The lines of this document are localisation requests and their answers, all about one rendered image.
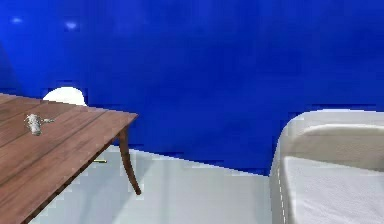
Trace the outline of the white round object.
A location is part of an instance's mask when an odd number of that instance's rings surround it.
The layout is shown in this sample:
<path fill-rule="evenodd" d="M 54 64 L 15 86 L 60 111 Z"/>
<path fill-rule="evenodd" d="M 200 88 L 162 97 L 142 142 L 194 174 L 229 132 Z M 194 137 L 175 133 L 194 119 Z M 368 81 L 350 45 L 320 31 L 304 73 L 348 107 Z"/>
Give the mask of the white round object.
<path fill-rule="evenodd" d="M 83 93 L 74 87 L 59 87 L 48 92 L 44 100 L 85 106 Z"/>

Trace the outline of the brown wooden table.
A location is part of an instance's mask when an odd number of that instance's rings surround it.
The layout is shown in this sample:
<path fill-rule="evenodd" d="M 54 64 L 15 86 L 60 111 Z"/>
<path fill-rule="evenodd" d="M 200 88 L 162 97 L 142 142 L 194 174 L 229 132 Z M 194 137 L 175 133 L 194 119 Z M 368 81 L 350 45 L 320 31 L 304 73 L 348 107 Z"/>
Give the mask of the brown wooden table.
<path fill-rule="evenodd" d="M 54 122 L 34 136 L 24 122 L 29 114 Z M 0 93 L 0 224 L 27 224 L 114 140 L 140 194 L 127 142 L 136 118 L 135 113 Z"/>

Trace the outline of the white sofa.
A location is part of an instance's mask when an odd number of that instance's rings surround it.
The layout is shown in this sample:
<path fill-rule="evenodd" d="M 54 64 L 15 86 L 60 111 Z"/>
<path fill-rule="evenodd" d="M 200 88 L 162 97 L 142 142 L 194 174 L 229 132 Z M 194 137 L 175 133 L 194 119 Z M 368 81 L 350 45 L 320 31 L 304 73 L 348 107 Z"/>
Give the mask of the white sofa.
<path fill-rule="evenodd" d="M 384 224 L 384 112 L 291 119 L 270 175 L 272 224 Z"/>

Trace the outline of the small silver grey object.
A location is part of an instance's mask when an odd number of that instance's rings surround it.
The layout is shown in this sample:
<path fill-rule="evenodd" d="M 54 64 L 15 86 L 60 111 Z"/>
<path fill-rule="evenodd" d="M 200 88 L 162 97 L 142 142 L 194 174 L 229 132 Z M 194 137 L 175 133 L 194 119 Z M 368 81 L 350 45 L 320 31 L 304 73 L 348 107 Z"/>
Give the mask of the small silver grey object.
<path fill-rule="evenodd" d="M 41 118 L 37 114 L 29 114 L 24 119 L 26 127 L 30 130 L 34 136 L 40 136 L 42 134 L 41 126 L 47 123 L 53 123 L 54 119 Z"/>

